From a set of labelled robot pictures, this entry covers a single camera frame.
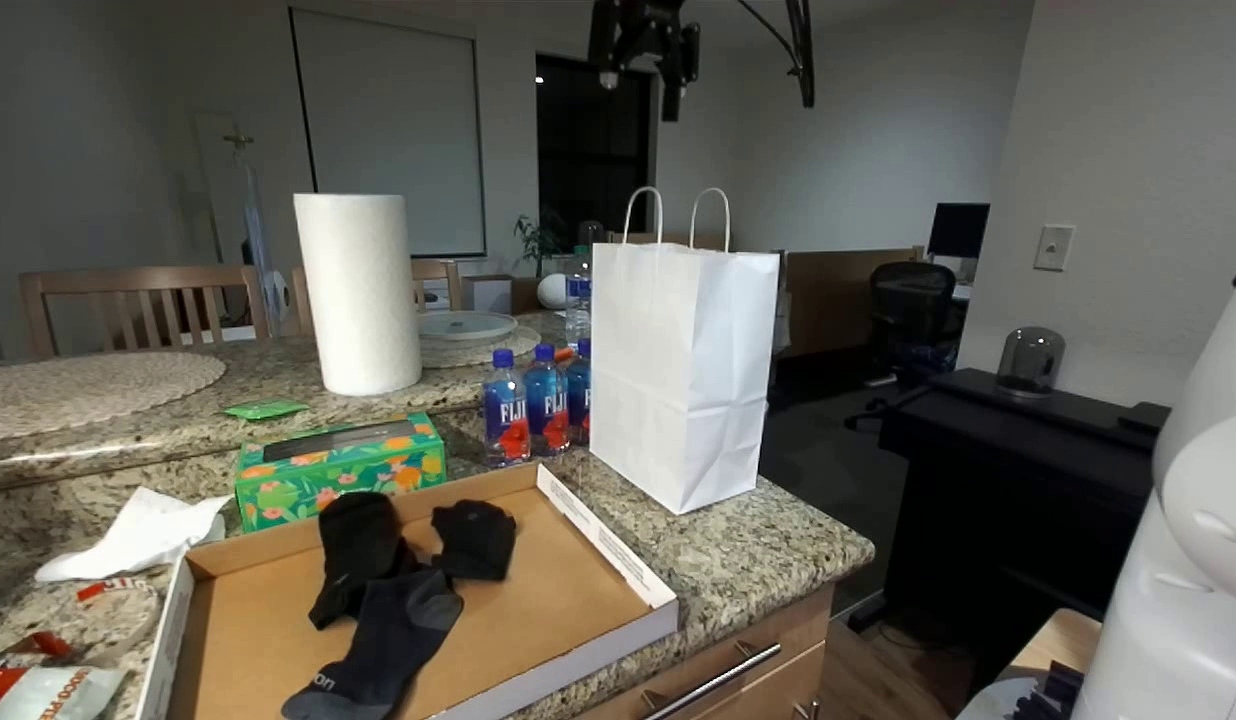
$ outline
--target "pizza box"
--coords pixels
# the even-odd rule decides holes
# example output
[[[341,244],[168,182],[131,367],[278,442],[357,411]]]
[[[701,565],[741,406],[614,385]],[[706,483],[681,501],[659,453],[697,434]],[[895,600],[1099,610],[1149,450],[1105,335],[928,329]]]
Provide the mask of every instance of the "pizza box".
[[[547,467],[517,466],[391,496],[419,560],[440,554],[434,509],[487,501],[517,522],[504,586],[455,582],[464,612],[425,665],[401,717],[507,717],[669,631],[678,593]],[[343,662],[357,621],[324,631],[322,525],[290,525],[188,554],[168,586],[138,717],[281,717],[283,700]]]

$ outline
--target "wall outlet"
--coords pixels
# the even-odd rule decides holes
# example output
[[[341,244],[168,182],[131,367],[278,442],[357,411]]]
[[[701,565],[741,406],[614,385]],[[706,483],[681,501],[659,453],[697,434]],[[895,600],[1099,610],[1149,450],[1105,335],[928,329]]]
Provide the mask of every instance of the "wall outlet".
[[[1065,274],[1073,251],[1073,226],[1044,226],[1041,248],[1031,251],[1035,274]]]

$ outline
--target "white paper bag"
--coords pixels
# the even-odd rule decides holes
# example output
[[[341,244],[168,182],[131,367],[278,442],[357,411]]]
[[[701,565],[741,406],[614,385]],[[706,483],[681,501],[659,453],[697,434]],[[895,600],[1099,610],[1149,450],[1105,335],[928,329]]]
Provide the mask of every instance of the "white paper bag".
[[[627,244],[627,215],[655,195],[655,244]],[[594,442],[590,450],[669,514],[756,489],[782,259],[663,244],[663,199],[636,188],[626,244],[594,256]]]

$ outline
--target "paper towel roll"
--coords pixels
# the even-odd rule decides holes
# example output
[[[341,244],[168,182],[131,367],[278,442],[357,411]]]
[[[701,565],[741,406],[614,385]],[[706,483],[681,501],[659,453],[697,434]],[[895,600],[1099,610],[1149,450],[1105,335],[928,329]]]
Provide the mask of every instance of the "paper towel roll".
[[[295,194],[295,236],[324,388],[382,395],[419,381],[404,195]]]

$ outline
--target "paper bag handle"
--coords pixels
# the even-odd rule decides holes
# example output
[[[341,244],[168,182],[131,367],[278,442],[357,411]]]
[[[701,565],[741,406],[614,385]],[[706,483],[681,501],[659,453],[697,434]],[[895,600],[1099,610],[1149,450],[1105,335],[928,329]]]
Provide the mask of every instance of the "paper bag handle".
[[[653,236],[653,239],[663,244],[663,195],[659,195],[655,183],[644,183],[644,188],[627,194],[619,244],[627,244],[631,203],[636,203],[644,194],[655,199],[655,203],[653,203],[653,208],[655,208],[655,236]]]
[[[690,248],[697,248],[697,214],[701,214],[701,195],[719,195],[726,199],[726,251],[731,251],[731,199],[726,188],[706,188],[694,199],[694,227],[690,227]]]

